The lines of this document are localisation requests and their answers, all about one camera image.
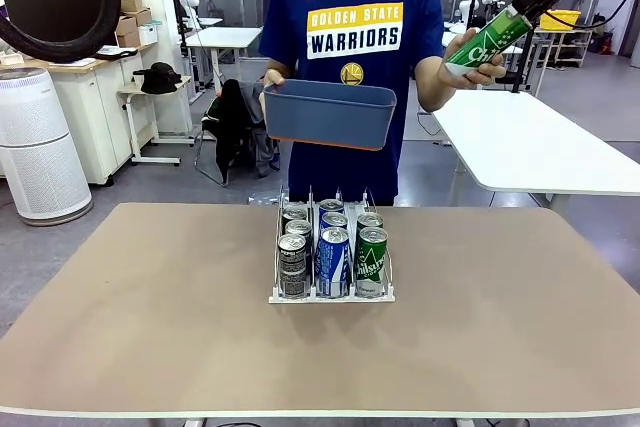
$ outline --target black monitor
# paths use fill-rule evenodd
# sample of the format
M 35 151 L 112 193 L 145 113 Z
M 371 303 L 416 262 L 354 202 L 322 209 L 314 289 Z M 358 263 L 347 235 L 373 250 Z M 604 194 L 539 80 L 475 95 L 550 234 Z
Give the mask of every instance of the black monitor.
M 9 19 L 37 39 L 63 42 L 87 33 L 100 13 L 102 0 L 4 0 Z M 115 32 L 105 45 L 118 45 Z

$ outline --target gray container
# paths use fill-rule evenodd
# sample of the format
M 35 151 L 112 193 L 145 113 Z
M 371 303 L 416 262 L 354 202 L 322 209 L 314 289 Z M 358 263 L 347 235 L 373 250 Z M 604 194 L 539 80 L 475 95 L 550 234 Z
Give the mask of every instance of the gray container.
M 288 79 L 265 89 L 275 139 L 380 150 L 396 106 L 389 89 Z

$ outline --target hand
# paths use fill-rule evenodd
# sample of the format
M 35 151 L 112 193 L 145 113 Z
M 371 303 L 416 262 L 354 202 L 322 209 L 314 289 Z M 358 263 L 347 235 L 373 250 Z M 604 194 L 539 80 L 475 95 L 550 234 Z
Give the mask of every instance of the hand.
M 269 70 L 267 70 L 267 73 L 264 75 L 263 82 L 264 82 L 265 88 L 269 87 L 270 85 L 273 85 L 273 84 L 282 85 L 282 84 L 284 84 L 284 77 L 277 70 L 269 69 Z M 266 122 L 267 111 L 266 111 L 265 103 L 264 103 L 264 92 L 262 92 L 260 94 L 260 107 L 262 107 L 262 115 L 264 115 L 265 122 Z
M 495 78 L 504 77 L 507 70 L 502 66 L 502 54 L 494 55 L 491 63 L 482 64 L 476 70 L 466 73 L 463 76 L 453 75 L 446 67 L 446 61 L 455 54 L 464 44 L 469 42 L 476 35 L 475 29 L 469 29 L 464 35 L 457 35 L 447 46 L 444 59 L 440 69 L 438 69 L 438 80 L 443 84 L 455 89 L 475 89 L 476 85 L 491 85 Z

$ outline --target white cylindrical air purifier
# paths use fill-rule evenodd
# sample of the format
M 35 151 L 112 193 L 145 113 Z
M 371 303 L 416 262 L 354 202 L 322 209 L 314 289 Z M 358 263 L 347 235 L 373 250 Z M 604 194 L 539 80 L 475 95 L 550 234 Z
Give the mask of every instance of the white cylindrical air purifier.
M 78 152 L 49 72 L 0 71 L 0 163 L 18 214 L 57 225 L 93 206 Z

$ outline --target blue t-shirt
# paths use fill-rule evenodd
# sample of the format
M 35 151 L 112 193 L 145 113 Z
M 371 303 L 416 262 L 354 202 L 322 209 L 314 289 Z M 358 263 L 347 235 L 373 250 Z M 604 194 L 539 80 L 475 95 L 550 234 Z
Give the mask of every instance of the blue t-shirt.
M 398 194 L 410 67 L 442 56 L 440 0 L 271 0 L 260 52 L 294 67 L 296 78 L 386 87 L 396 93 L 387 143 L 365 151 L 295 142 L 289 190 L 314 197 L 374 201 Z

